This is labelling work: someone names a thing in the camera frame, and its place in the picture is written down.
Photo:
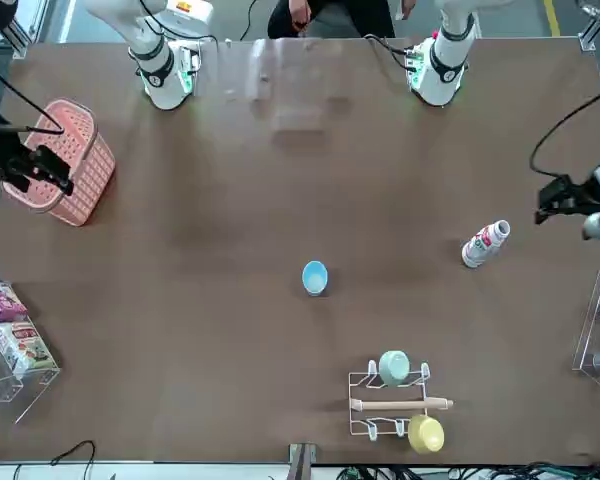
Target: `person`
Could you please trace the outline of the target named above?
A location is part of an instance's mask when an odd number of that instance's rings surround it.
[[[388,0],[278,0],[269,18],[269,38],[297,37],[325,5],[341,2],[361,37],[395,37]],[[401,0],[402,18],[406,19],[416,0]]]

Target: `green light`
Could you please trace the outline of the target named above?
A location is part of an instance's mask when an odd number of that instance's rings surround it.
[[[193,76],[183,72],[179,72],[179,75],[185,93],[191,93],[193,91]]]

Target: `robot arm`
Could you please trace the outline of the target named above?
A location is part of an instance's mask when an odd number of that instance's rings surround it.
[[[13,20],[17,0],[0,0],[0,30]],[[11,125],[0,115],[0,181],[26,192],[31,179],[45,181],[71,195],[70,167],[45,146],[30,150],[20,142],[18,132],[26,128]]]
[[[513,0],[436,0],[442,12],[438,36],[427,38],[409,52],[407,80],[411,90],[433,106],[448,104],[460,88],[469,50],[476,38],[473,12]]]
[[[553,215],[588,215],[582,228],[585,240],[600,240],[600,166],[582,185],[561,175],[540,190],[535,223],[541,224]]]
[[[167,0],[86,0],[85,6],[127,41],[145,92],[156,107],[172,110],[191,94],[193,53],[170,45],[153,19],[167,8]]]

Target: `pink plastic basket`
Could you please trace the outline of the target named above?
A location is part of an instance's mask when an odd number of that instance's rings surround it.
[[[109,147],[98,133],[93,114],[85,107],[66,99],[51,102],[45,108],[64,128],[63,135],[32,133],[25,145],[35,149],[46,145],[71,166],[69,178],[73,180],[73,194],[68,197],[57,187],[46,182],[31,181],[27,193],[22,193],[8,183],[4,190],[16,200],[36,212],[50,212],[65,222],[79,227],[95,208],[100,195],[115,169],[115,160]],[[56,128],[40,116],[39,128]]]

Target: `rolling pin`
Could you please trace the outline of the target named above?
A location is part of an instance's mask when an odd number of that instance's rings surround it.
[[[352,398],[350,407],[357,412],[369,410],[421,410],[423,408],[446,410],[453,407],[453,400],[427,397],[424,400],[411,400],[407,402],[363,402],[362,400]]]

